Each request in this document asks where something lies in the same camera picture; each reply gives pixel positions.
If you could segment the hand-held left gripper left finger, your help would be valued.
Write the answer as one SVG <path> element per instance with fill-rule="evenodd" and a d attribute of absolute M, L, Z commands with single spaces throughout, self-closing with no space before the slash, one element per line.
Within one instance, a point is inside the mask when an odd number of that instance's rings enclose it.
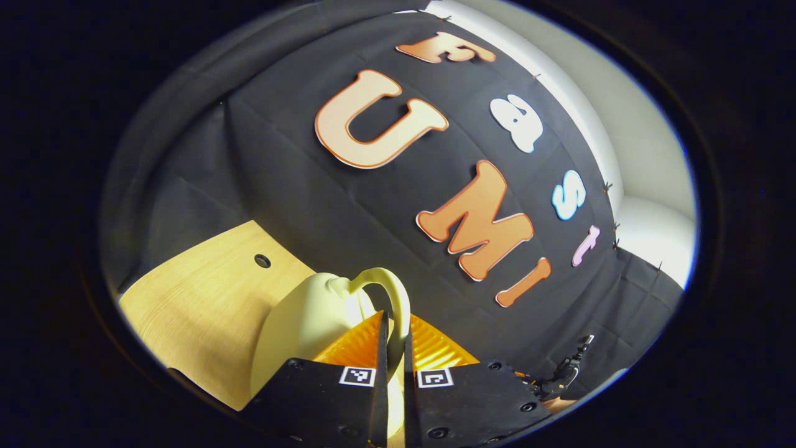
<path fill-rule="evenodd" d="M 243 410 L 279 447 L 384 447 L 389 320 L 377 312 L 320 354 L 284 361 Z"/>

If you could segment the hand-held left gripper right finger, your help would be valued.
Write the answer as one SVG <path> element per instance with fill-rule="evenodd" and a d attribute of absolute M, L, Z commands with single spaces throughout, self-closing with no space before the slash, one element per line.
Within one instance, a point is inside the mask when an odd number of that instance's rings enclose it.
<path fill-rule="evenodd" d="M 496 447 L 551 418 L 508 363 L 478 360 L 415 315 L 405 354 L 408 447 Z"/>

